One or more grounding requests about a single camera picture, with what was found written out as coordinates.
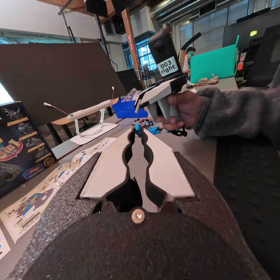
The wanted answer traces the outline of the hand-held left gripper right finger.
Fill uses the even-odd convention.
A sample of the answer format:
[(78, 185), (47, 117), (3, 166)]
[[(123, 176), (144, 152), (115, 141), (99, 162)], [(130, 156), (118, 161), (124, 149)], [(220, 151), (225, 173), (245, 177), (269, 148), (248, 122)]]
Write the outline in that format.
[(172, 148), (145, 129), (141, 131), (146, 169), (145, 191), (152, 203), (161, 208), (165, 201), (194, 198), (191, 187)]

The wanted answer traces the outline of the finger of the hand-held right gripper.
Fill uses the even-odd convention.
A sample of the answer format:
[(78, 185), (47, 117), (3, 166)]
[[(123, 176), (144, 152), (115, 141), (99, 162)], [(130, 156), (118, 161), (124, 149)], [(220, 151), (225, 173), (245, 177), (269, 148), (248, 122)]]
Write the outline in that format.
[(145, 91), (141, 91), (138, 94), (137, 99), (135, 100), (135, 104), (134, 104), (135, 114), (138, 114), (138, 112), (139, 112), (140, 104), (141, 104), (141, 101), (142, 101), (142, 98), (144, 95), (145, 95)]
[(171, 94), (174, 90), (172, 90), (172, 84), (176, 79), (171, 79), (166, 82), (162, 82), (159, 85), (151, 86), (145, 90), (143, 90), (140, 95), (140, 105), (150, 105), (163, 97)]

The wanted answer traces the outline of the pile of toy bricks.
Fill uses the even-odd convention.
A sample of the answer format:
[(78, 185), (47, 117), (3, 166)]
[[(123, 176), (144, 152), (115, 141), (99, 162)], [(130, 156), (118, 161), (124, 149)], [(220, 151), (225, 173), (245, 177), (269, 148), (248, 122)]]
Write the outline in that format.
[(153, 135), (160, 134), (161, 131), (163, 131), (163, 128), (158, 126), (157, 123), (150, 121), (148, 118), (137, 118), (131, 123), (131, 126), (135, 127), (135, 124), (141, 124), (141, 130), (147, 130)]

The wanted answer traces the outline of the grey desk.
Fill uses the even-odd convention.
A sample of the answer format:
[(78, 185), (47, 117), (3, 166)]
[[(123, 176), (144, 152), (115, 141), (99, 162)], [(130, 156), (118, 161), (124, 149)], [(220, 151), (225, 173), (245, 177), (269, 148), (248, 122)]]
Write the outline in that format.
[[(135, 118), (125, 118), (118, 119), (116, 115), (105, 119), (106, 123), (116, 123), (117, 127), (107, 132), (101, 137), (94, 139), (91, 142), (83, 146), (78, 146), (71, 142), (69, 139), (62, 144), (54, 147), (52, 151), (57, 157), (58, 162), (53, 166), (43, 171), (25, 185), (18, 187), (11, 193), (7, 194), (0, 200), (0, 210), (4, 210), (11, 204), (16, 202), (19, 198), (23, 197), (25, 194), (30, 192), (37, 184), (39, 184), (52, 170), (58, 166), (70, 162), (71, 159), (79, 152), (87, 149), (98, 142), (100, 142), (105, 137), (117, 138), (123, 134)], [(188, 159), (198, 170), (201, 171), (211, 182), (213, 182), (214, 169), (215, 169), (215, 158), (216, 158), (216, 139), (200, 139), (193, 130), (188, 131), (187, 137), (176, 137), (170, 133), (166, 133), (164, 130), (156, 135), (162, 142), (170, 146), (174, 151), (180, 152), (186, 159)], [(143, 207), (149, 212), (156, 212), (156, 206), (149, 201), (145, 193), (145, 177), (146, 177), (146, 167), (148, 163), (144, 159), (143, 152), (144, 148), (142, 146), (141, 140), (137, 138), (135, 144), (132, 147), (133, 157), (129, 161), (129, 169), (131, 177), (135, 177), (140, 187)], [(29, 241), (31, 240), (32, 234), (35, 227), (33, 227), (18, 243), (14, 243), (11, 236), (9, 235), (7, 229), (1, 222), (1, 229), (5, 235), (5, 238), (10, 246), (10, 251), (1, 259), (0, 261), (0, 279), (5, 279), (10, 272), (15, 267), (19, 258), (25, 251)]]

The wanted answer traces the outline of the person's right hand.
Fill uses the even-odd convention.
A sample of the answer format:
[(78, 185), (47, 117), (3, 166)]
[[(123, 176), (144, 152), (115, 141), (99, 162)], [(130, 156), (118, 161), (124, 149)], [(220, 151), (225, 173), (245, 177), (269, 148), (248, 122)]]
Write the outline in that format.
[(202, 109), (202, 100), (191, 91), (170, 94), (166, 97), (170, 106), (176, 106), (180, 120), (175, 117), (163, 119), (161, 121), (165, 130), (173, 131), (180, 128), (191, 128), (195, 124)]

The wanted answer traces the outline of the clear plastic parts bags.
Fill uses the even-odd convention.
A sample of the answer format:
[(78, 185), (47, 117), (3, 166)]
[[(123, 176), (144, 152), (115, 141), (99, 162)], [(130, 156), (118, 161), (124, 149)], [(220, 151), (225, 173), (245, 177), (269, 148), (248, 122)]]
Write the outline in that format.
[(132, 88), (128, 94), (126, 96), (124, 96), (121, 99), (121, 102), (129, 102), (129, 101), (136, 101), (140, 95), (140, 93), (142, 93), (142, 90), (138, 90), (135, 87)]

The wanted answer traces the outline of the paned window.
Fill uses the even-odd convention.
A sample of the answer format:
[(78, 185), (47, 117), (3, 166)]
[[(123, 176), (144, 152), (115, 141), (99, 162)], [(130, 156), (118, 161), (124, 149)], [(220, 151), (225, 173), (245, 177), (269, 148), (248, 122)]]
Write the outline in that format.
[[(131, 69), (133, 67), (133, 61), (128, 42), (122, 43), (122, 48), (127, 69)], [(149, 49), (148, 39), (142, 40), (139, 43), (137, 43), (136, 49), (138, 52), (138, 58), (141, 67), (147, 66), (150, 71), (156, 70), (157, 65)]]

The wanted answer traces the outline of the instruction manual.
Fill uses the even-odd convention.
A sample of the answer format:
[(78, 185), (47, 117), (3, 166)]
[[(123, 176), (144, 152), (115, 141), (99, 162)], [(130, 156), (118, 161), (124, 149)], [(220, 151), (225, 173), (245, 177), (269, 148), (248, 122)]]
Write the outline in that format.
[(65, 182), (96, 153), (102, 152), (116, 138), (104, 138), (60, 165), (34, 189), (1, 212), (1, 221), (16, 244), (42, 217), (47, 205)]

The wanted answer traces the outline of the wooden puzzle model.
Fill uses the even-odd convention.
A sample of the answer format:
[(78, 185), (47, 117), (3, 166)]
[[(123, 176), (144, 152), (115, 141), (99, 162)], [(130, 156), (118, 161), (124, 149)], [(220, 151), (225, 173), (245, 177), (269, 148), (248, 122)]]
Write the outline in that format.
[(212, 74), (212, 78), (208, 79), (208, 78), (202, 78), (198, 81), (198, 83), (196, 84), (196, 86), (206, 86), (206, 85), (215, 85), (219, 83), (219, 79), (218, 76), (215, 76), (214, 74)]

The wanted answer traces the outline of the black monitor screen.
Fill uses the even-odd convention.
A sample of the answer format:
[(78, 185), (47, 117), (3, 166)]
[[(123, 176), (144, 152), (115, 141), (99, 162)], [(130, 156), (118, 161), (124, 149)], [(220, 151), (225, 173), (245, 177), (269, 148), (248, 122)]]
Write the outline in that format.
[(236, 44), (237, 36), (239, 36), (237, 48), (238, 50), (247, 49), (253, 40), (260, 40), (268, 27), (273, 24), (267, 21), (243, 21), (235, 23), (224, 28), (223, 45), (227, 47)]

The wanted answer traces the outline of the black studded mat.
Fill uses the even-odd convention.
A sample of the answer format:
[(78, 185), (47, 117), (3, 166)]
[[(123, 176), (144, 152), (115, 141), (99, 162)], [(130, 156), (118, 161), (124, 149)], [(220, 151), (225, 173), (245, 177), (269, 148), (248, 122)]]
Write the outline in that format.
[(213, 183), (271, 279), (280, 279), (280, 159), (259, 135), (217, 138)]

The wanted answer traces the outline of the robot kit box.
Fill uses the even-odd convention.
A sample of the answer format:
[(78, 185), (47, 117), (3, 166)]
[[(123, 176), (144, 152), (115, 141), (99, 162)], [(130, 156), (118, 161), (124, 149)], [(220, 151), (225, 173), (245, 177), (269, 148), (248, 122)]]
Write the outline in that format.
[(0, 106), (0, 197), (46, 170), (57, 158), (22, 102)]

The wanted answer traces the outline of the black mesh chair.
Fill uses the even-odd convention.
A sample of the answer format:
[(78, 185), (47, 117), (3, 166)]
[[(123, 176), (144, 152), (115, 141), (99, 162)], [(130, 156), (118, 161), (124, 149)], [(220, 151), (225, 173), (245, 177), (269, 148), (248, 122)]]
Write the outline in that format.
[(280, 25), (266, 28), (263, 37), (250, 41), (238, 88), (265, 87), (272, 82), (280, 62)]

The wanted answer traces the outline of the wooden post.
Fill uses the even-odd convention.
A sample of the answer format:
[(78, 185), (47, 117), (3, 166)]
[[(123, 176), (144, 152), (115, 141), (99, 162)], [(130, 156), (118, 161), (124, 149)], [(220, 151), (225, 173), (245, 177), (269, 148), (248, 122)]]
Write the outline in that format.
[(143, 79), (142, 79), (142, 75), (141, 75), (141, 66), (140, 66), (140, 63), (139, 63), (138, 52), (137, 52), (137, 48), (136, 48), (136, 44), (135, 44), (135, 39), (134, 39), (134, 33), (133, 33), (133, 29), (132, 29), (132, 24), (131, 24), (131, 17), (130, 17), (129, 8), (126, 8), (125, 10), (123, 10), (121, 12), (121, 15), (122, 15), (122, 19), (124, 21), (126, 36), (128, 34), (131, 35), (131, 39), (132, 39), (132, 42), (133, 42), (133, 45), (134, 45), (134, 51), (130, 51), (133, 66), (139, 74), (140, 84), (142, 85), (143, 88), (145, 88), (144, 82), (143, 82)]

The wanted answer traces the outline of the silver air duct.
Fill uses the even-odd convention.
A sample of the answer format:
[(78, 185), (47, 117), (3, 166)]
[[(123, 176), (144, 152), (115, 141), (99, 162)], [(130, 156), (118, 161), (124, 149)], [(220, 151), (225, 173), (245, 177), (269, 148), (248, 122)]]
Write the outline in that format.
[(156, 20), (159, 24), (170, 23), (212, 2), (215, 1), (165, 0), (151, 8), (149, 15), (152, 20)]

